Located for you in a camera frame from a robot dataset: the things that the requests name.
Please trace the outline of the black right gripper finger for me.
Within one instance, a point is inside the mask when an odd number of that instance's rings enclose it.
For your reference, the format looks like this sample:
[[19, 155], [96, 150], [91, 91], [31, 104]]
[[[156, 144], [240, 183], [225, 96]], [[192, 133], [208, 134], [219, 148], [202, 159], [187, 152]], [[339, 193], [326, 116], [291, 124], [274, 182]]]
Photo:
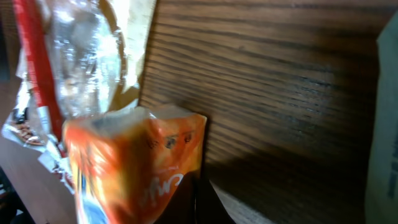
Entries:
[[198, 224], [235, 224], [208, 179], [197, 183], [196, 219]]

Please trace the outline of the orange juice carton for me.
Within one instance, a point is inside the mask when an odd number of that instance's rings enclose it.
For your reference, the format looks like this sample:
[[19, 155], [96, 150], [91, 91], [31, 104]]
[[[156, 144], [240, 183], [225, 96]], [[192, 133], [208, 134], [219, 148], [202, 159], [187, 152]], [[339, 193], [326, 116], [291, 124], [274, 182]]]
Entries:
[[79, 223], [193, 223], [206, 118], [136, 107], [63, 127]]

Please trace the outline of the red white snack packet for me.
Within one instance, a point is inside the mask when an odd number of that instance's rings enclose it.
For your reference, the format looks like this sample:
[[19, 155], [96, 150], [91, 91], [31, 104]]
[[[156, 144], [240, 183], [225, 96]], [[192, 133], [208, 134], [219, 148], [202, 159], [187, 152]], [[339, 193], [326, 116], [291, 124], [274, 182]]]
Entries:
[[156, 0], [14, 1], [22, 47], [2, 135], [73, 188], [66, 120], [135, 107]]

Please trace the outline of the teal snack packet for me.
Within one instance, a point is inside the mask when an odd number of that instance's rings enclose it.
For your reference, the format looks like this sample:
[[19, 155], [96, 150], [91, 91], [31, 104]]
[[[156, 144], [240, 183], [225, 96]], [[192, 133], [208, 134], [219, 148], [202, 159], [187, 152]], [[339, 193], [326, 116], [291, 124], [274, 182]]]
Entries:
[[397, 14], [377, 39], [379, 80], [365, 195], [367, 224], [397, 224]]

